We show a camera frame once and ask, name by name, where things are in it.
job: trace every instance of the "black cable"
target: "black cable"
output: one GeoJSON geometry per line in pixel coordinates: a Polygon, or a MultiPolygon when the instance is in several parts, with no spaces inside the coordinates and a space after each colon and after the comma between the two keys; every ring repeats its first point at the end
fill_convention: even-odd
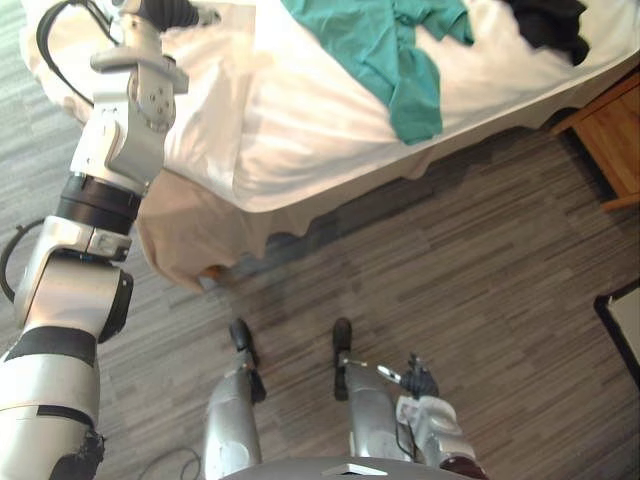
{"type": "Polygon", "coordinates": [[[111,40],[114,44],[118,44],[116,40],[109,33],[109,20],[102,11],[98,8],[98,6],[92,0],[65,0],[60,3],[56,3],[51,8],[49,8],[45,14],[42,16],[40,21],[38,22],[38,28],[36,29],[36,44],[38,45],[38,51],[42,58],[44,59],[47,66],[51,69],[53,73],[55,73],[60,80],[62,80],[65,85],[67,85],[73,92],[76,93],[80,98],[82,98],[85,102],[93,107],[93,102],[85,97],[76,87],[74,87],[69,80],[64,76],[64,74],[58,68],[58,65],[53,60],[51,56],[51,52],[49,51],[49,34],[51,32],[51,27],[53,27],[56,18],[69,5],[81,5],[83,6],[89,14],[93,17],[100,30],[111,40]]]}
{"type": "Polygon", "coordinates": [[[16,293],[13,291],[9,282],[7,282],[7,265],[9,264],[9,258],[13,253],[13,250],[16,248],[16,245],[20,243],[22,237],[24,237],[30,230],[37,227],[38,225],[42,225],[44,223],[44,218],[40,218],[35,222],[31,222],[26,227],[18,225],[16,227],[16,234],[9,240],[9,243],[2,250],[2,254],[0,255],[0,287],[2,287],[2,292],[6,295],[10,302],[13,303],[13,299],[16,296],[16,293]]]}
{"type": "Polygon", "coordinates": [[[417,456],[417,452],[416,452],[416,441],[415,438],[413,436],[413,430],[411,428],[411,425],[409,425],[407,423],[407,427],[409,428],[409,436],[411,438],[411,450],[413,453],[408,452],[401,444],[400,444],[400,437],[398,435],[398,422],[396,422],[396,444],[398,445],[398,448],[400,450],[402,450],[402,452],[407,455],[412,462],[416,461],[416,456],[417,456]]]}
{"type": "Polygon", "coordinates": [[[164,460],[171,457],[172,455],[175,455],[176,453],[180,453],[180,452],[188,452],[193,455],[193,458],[188,462],[186,462],[182,467],[182,470],[180,471],[180,480],[186,480],[184,477],[184,474],[187,472],[187,469],[194,463],[196,464],[196,474],[193,476],[191,480],[197,480],[197,478],[200,476],[200,471],[202,470],[202,458],[200,458],[200,455],[198,455],[198,453],[191,447],[178,447],[178,448],[174,448],[173,450],[169,450],[168,452],[165,452],[162,455],[158,455],[155,459],[151,461],[151,463],[149,463],[145,467],[145,469],[142,471],[142,473],[138,477],[138,480],[142,480],[143,477],[149,472],[149,470],[151,470],[157,464],[159,464],[160,462],[163,462],[164,460]]]}

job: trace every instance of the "white mattress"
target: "white mattress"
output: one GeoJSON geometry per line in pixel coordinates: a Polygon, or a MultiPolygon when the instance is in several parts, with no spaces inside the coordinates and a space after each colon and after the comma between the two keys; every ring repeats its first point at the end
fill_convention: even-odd
{"type": "MultiPolygon", "coordinates": [[[[591,51],[578,67],[562,54],[531,49],[500,0],[466,0],[472,47],[450,38],[438,42],[419,28],[418,46],[440,69],[444,132],[411,147],[395,137],[386,108],[279,0],[257,2],[255,31],[252,9],[219,5],[221,25],[164,35],[166,52],[191,79],[189,94],[176,99],[165,166],[247,211],[298,202],[580,84],[638,51],[636,0],[582,1],[588,8],[581,34],[591,51]]],[[[48,70],[35,47],[44,3],[23,3],[25,62],[51,100],[86,120],[86,105],[48,70]]],[[[107,46],[78,11],[52,32],[54,58],[87,93],[94,75],[88,58],[107,46]]]]}

